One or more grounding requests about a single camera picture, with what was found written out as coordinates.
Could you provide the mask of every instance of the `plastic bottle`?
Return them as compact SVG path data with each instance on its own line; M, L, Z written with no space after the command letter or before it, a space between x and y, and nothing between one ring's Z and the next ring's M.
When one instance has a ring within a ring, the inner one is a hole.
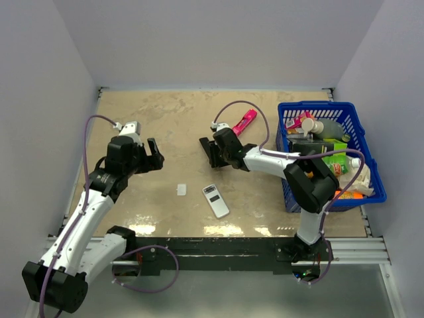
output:
M312 118L306 118L302 122L302 129L305 135L311 132L318 139L337 139L343 142L350 140L350 135L345 134L342 125L328 118L321 118L318 121L314 121Z
M338 178L341 189L346 187L347 184L353 179L360 165L359 158L351 158L349 156L346 156L346 160L348 162L349 171ZM369 167L365 164L362 168L362 171L360 172L360 175L358 176L358 179L354 181L354 183L348 188L348 190L356 191L369 197L374 192L374 188L370 187L370 181L371 171Z
M348 172L346 154L334 154L332 156L323 157L323 161L336 177Z

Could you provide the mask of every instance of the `cable clip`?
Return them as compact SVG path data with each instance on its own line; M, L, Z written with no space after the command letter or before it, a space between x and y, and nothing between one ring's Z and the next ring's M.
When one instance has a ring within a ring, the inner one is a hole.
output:
M122 124L116 122L115 126L113 126L113 129L115 129L116 131L121 131L122 130Z

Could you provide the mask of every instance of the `orange item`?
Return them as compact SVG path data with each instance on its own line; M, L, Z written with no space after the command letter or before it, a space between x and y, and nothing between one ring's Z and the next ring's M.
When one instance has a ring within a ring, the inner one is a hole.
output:
M338 195L340 193L339 190L336 191L335 195ZM344 192L339 199L364 199L364 196L361 193L358 192Z

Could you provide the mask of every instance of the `table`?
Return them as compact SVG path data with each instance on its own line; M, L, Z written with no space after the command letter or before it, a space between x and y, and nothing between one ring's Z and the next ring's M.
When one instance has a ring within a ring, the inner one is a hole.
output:
M280 178L231 167L212 169L200 145L199 138L212 139L209 126L218 111L239 99L263 110L271 130L265 148L275 150L278 103L328 97L324 91L104 91L97 113L120 123L140 122L142 141L154 137L165 163L162 170L130 179L95 236L103 236L113 225L128 227L138 236L153 237L293 236L299 214L286 212ZM233 126L249 108L233 105L220 121ZM89 169L105 155L107 143L115 135L110 124L95 120L87 147ZM265 136L264 121L258 114L240 140L243 144L260 144ZM83 184L81 171L70 211L76 207ZM177 184L187 184L187 195L177 196ZM230 215L215 218L201 192L209 184L217 185ZM328 237L365 237L360 209L330 213L325 232Z

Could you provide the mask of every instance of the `white wall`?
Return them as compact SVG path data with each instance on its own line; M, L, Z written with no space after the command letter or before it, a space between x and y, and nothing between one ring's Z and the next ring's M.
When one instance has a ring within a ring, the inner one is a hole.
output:
M21 270L57 231L95 86L51 0L0 9L0 312L23 317Z
M54 0L97 85L333 87L382 0Z
M424 2L385 0L336 89L358 109L388 200L370 205L408 317L424 317Z

